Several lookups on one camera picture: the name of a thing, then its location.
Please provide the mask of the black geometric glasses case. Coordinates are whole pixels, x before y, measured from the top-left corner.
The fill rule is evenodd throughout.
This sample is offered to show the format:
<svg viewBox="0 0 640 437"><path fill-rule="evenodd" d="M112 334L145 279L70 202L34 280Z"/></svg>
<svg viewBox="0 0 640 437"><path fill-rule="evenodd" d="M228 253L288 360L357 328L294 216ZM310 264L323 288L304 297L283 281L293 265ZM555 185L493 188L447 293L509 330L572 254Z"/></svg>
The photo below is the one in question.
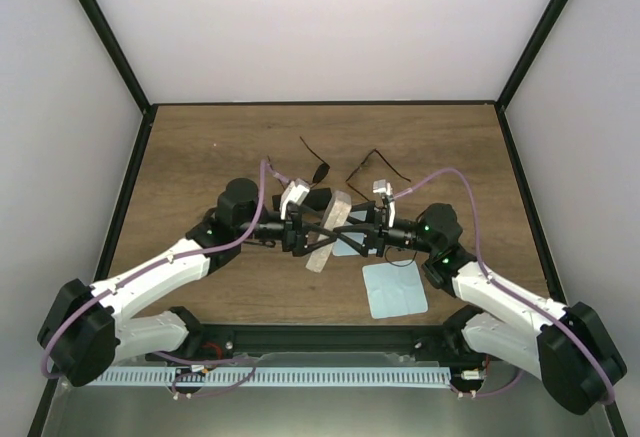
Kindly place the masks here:
<svg viewBox="0 0 640 437"><path fill-rule="evenodd" d="M314 188L305 197L303 204L315 211L324 210L332 198L330 188ZM278 210L281 203L281 195L274 194L271 196L271 203L274 210Z"/></svg>

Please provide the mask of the grey metal front plate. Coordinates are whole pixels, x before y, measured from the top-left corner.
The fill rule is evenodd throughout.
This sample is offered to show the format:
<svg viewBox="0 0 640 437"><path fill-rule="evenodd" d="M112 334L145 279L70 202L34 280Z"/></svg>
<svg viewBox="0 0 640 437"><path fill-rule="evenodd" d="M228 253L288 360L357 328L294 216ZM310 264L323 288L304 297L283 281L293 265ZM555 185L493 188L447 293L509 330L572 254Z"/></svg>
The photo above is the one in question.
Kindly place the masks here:
<svg viewBox="0 0 640 437"><path fill-rule="evenodd" d="M176 401L165 388L63 387L44 436L610 436L601 407L583 416L525 375L508 391L461 399L410 388L239 388Z"/></svg>

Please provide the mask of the lower light blue cloth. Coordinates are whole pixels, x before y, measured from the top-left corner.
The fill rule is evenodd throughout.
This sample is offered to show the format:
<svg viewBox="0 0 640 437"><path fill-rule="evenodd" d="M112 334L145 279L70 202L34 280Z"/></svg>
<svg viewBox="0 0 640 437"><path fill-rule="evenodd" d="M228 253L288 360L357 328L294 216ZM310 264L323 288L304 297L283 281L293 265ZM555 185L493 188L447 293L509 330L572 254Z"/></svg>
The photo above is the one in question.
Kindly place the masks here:
<svg viewBox="0 0 640 437"><path fill-rule="evenodd" d="M367 265L362 268L362 275L373 319L404 317L428 311L421 275L414 261Z"/></svg>

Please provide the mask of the black aluminium frame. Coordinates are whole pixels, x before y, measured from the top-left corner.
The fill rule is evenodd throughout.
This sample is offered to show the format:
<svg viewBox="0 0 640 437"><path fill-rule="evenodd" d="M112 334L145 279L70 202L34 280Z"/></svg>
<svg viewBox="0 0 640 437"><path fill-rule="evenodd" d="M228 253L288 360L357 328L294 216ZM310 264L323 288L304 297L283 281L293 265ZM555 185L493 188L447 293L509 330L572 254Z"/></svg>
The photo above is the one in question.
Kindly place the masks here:
<svg viewBox="0 0 640 437"><path fill-rule="evenodd" d="M106 279L113 262L158 107L150 103L144 94L98 1L78 1L142 115L133 151L94 277L95 281L102 282ZM506 111L568 2L569 0L549 1L504 89L498 100L493 104L547 288L551 295L560 301L566 299L565 293L507 122ZM476 311L473 307L466 306L454 313L445 323L427 326L382 326L374 328L363 325L239 324L230 325L227 329L233 344L247 343L253 351L260 353L306 351L317 353L330 351L351 353L357 351L365 353L399 352L407 349L410 343L414 343L420 356L428 357L447 367L461 368L478 362L480 358L478 354L463 348L460 334L463 318L472 317L475 313Z"/></svg>

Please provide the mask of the grey glasses case green lining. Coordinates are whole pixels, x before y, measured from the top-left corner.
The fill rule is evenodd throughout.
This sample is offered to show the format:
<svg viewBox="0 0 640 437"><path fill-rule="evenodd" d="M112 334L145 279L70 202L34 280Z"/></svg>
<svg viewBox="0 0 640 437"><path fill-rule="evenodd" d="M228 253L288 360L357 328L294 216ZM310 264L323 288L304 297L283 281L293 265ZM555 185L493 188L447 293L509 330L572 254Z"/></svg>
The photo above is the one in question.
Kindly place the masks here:
<svg viewBox="0 0 640 437"><path fill-rule="evenodd" d="M346 192L336 190L333 192L328 207L326 208L321 228L333 231L336 227L345 224L352 208L351 196ZM332 254L335 242L328 243L310 253L305 268L314 273L323 271Z"/></svg>

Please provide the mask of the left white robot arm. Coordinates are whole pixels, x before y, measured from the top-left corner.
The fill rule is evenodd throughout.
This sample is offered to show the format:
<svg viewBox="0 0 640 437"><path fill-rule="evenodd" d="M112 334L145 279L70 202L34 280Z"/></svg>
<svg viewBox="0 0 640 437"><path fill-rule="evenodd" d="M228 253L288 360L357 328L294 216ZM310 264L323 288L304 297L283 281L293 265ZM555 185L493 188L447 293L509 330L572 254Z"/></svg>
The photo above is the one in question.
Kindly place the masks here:
<svg viewBox="0 0 640 437"><path fill-rule="evenodd" d="M78 279L65 284L38 334L43 375L65 377L80 387L112 365L146 354L196 359L205 338L191 312L183 307L151 317L139 312L220 270L249 239L279 241L284 251L307 256L308 270L321 271L335 241L329 234L346 222L352 201L342 191L331 193L319 230L308 231L300 214L310 193L308 184L296 179L284 189L279 209L268 212L263 183L234 179L216 207L160 255L91 285Z"/></svg>

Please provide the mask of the gold-trimmed black sunglasses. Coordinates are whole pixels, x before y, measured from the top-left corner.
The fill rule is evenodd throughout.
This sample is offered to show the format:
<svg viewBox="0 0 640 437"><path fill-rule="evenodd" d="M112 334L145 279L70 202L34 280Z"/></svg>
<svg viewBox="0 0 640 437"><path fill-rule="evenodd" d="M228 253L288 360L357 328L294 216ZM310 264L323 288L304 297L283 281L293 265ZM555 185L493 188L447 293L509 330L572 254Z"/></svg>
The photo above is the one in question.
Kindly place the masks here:
<svg viewBox="0 0 640 437"><path fill-rule="evenodd" d="M377 179L401 179L411 183L412 180L401 173L391 161L377 148L371 149L346 177L346 187L357 196L367 201L372 193L369 185Z"/></svg>

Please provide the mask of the upper light blue cloth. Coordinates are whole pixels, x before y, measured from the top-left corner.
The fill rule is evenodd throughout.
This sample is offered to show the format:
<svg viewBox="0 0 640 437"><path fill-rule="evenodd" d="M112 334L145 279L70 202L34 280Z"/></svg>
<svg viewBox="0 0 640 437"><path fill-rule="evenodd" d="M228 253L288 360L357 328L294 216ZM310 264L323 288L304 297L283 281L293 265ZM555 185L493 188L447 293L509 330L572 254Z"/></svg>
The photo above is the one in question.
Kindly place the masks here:
<svg viewBox="0 0 640 437"><path fill-rule="evenodd" d="M349 217L355 219L356 221L364 222L366 220L367 212L366 211L355 211L351 212ZM354 242L357 243L358 247L361 247L364 244L365 235L362 233L353 233L347 232L345 236ZM343 240L337 239L334 243L332 249L332 255L335 257L347 257L347 256L359 256L360 253L351 247L347 242Z"/></svg>

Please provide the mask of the light blue cloth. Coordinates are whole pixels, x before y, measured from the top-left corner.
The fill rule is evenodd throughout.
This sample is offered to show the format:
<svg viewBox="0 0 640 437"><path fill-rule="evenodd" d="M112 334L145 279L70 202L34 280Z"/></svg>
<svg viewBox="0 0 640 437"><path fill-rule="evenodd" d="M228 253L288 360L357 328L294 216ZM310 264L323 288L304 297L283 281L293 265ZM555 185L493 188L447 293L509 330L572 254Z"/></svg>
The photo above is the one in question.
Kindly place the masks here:
<svg viewBox="0 0 640 437"><path fill-rule="evenodd" d="M421 275L414 261L367 265L362 268L362 275L373 319L404 317L428 311Z"/></svg>
<svg viewBox="0 0 640 437"><path fill-rule="evenodd" d="M351 212L349 217L355 219L356 221L364 222L366 220L367 212L366 211L355 211ZM361 247L364 244L365 235L362 233L353 233L347 232L345 236L354 242L357 243L358 247ZM332 255L335 257L347 257L347 256L359 256L360 253L351 247L347 242L343 240L337 239L334 243L332 249Z"/></svg>

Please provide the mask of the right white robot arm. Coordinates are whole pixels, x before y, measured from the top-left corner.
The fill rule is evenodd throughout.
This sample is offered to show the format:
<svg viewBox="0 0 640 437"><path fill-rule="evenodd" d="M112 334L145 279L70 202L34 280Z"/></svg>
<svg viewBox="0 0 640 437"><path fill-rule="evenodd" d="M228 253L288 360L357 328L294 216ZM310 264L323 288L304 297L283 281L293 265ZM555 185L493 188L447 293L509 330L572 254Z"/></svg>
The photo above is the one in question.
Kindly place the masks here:
<svg viewBox="0 0 640 437"><path fill-rule="evenodd" d="M422 268L429 283L466 302L471 313L444 335L451 357L477 352L508 362L576 415L614 401L627 366L592 307L539 296L492 271L460 244L463 229L449 204L432 204L415 220L388 224L386 217L386 209L369 205L365 219L348 218L345 229L362 234L364 248L379 254L389 247L427 254Z"/></svg>

